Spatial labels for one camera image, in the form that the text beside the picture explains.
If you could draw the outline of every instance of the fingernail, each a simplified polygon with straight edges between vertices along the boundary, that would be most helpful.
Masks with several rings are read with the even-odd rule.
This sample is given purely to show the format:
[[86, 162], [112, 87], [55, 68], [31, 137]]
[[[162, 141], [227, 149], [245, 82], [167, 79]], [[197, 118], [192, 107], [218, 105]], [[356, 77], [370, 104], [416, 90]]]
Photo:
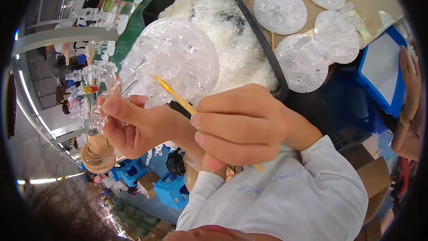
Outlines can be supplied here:
[[110, 101], [106, 101], [103, 104], [103, 110], [104, 112], [106, 112], [107, 114], [114, 116], [117, 112], [117, 108], [118, 108], [118, 104], [116, 101], [114, 100], [110, 100]]
[[192, 115], [192, 117], [190, 118], [190, 124], [192, 124], [192, 126], [195, 127], [195, 129], [197, 130], [201, 130], [201, 128], [199, 127], [199, 120], [201, 119], [200, 114], [195, 114]]
[[202, 147], [202, 145], [204, 144], [205, 141], [205, 134], [198, 131], [195, 134], [195, 142], [197, 142], [199, 144], [199, 146]]

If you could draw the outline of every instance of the black tray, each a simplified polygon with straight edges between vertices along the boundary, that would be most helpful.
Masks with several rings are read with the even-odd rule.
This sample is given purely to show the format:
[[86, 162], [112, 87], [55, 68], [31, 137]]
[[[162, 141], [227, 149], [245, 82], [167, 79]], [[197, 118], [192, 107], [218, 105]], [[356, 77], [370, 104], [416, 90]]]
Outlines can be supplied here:
[[[152, 0], [147, 4], [147, 7], [142, 11], [142, 26], [143, 28], [146, 27], [146, 25], [151, 24], [155, 20], [158, 19], [159, 13], [163, 12], [167, 7], [172, 5], [175, 0]], [[276, 59], [276, 56], [274, 52], [272, 51], [269, 42], [267, 41], [265, 35], [261, 31], [261, 28], [259, 24], [257, 23], [254, 16], [251, 14], [243, 0], [235, 0], [235, 2], [238, 4], [238, 7], [241, 9], [243, 15], [247, 19], [249, 25], [251, 26], [251, 29], [253, 29], [255, 36], [259, 40], [261, 47], [265, 51], [265, 54], [270, 62], [270, 65], [272, 66], [275, 76], [278, 80], [279, 87], [272, 92], [272, 95], [280, 100], [284, 101], [287, 98], [288, 95], [288, 85], [286, 78], [284, 77], [284, 74], [282, 73], [280, 64], [278, 63], [278, 60]]]

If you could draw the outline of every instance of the hair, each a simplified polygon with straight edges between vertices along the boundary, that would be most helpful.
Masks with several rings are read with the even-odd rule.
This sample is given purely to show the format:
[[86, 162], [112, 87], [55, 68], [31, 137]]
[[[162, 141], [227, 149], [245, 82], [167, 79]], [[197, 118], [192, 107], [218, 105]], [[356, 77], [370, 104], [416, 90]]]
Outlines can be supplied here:
[[67, 104], [62, 105], [62, 112], [66, 115], [70, 114], [70, 110], [68, 109]]
[[101, 199], [87, 188], [68, 180], [48, 185], [25, 185], [24, 199], [37, 221], [54, 240], [119, 241], [111, 223], [105, 219]]

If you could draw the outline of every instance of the white sleeve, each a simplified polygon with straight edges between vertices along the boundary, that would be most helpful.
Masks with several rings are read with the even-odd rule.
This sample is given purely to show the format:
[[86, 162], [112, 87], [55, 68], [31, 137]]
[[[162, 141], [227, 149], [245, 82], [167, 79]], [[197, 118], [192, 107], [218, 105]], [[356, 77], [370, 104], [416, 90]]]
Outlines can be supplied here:
[[284, 241], [353, 241], [366, 216], [368, 197], [351, 164], [328, 136], [302, 151], [302, 165], [277, 173], [237, 230]]
[[189, 203], [177, 221], [176, 230], [180, 231], [186, 222], [192, 218], [193, 214], [197, 212], [224, 183], [225, 181], [220, 176], [210, 172], [200, 171], [193, 190], [189, 194]]
[[55, 26], [55, 29], [71, 27], [75, 21], [76, 21], [75, 19], [68, 19], [66, 21], [63, 21], [63, 22], [57, 24]]
[[322, 137], [302, 151], [301, 156], [303, 166], [313, 176], [318, 188], [328, 187], [340, 199], [349, 202], [349, 207], [355, 207], [355, 210], [348, 211], [362, 223], [368, 206], [366, 188], [354, 167], [336, 151], [330, 137]]

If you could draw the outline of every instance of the table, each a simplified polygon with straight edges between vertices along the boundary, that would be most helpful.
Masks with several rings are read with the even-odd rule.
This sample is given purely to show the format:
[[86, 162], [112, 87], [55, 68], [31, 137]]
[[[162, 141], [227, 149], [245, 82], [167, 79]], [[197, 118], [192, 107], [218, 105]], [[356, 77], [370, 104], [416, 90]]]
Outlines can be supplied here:
[[[254, 0], [243, 0], [250, 10], [253, 8]], [[137, 8], [132, 17], [129, 20], [128, 26], [125, 32], [119, 37], [116, 43], [116, 51], [115, 54], [110, 58], [110, 61], [114, 62], [118, 67], [119, 71], [121, 70], [120, 62], [125, 59], [128, 52], [131, 50], [132, 45], [136, 41], [136, 39], [140, 36], [143, 26], [141, 21], [141, 13], [147, 7], [147, 5], [151, 2], [151, 0], [144, 0]], [[302, 30], [297, 32], [298, 34], [313, 34], [313, 27], [315, 23], [315, 19], [319, 13], [324, 11], [324, 9], [312, 2], [312, 0], [303, 0], [304, 4], [308, 9], [308, 21], [303, 27]], [[396, 19], [399, 19], [403, 16], [403, 10], [400, 7], [400, 4], [397, 0], [348, 0], [348, 2], [353, 2], [355, 5], [355, 12], [364, 19], [365, 28], [368, 32], [369, 37], [362, 41], [362, 47], [366, 46], [368, 43], [373, 41], [381, 32], [383, 32], [386, 28], [389, 27], [390, 24], [394, 23]], [[389, 22], [386, 21], [381, 16], [382, 14], [389, 15]], [[266, 30], [263, 30], [265, 36], [268, 40], [270, 40], [270, 33]], [[274, 41], [275, 45], [277, 45], [282, 39], [284, 39], [286, 35], [275, 35]], [[105, 90], [104, 84], [100, 86], [100, 92]], [[293, 110], [301, 113], [303, 116], [307, 117], [303, 113], [312, 114], [314, 113], [313, 109], [318, 106], [318, 109], [324, 109], [324, 104], [321, 102], [322, 99], [318, 92], [315, 91], [313, 93], [299, 95], [296, 93], [290, 93], [288, 99], [284, 102], [288, 107]], [[318, 117], [320, 117], [320, 110], [317, 111]], [[326, 120], [320, 121], [318, 123], [320, 126], [327, 123]], [[327, 133], [328, 129], [322, 130], [323, 133]]]

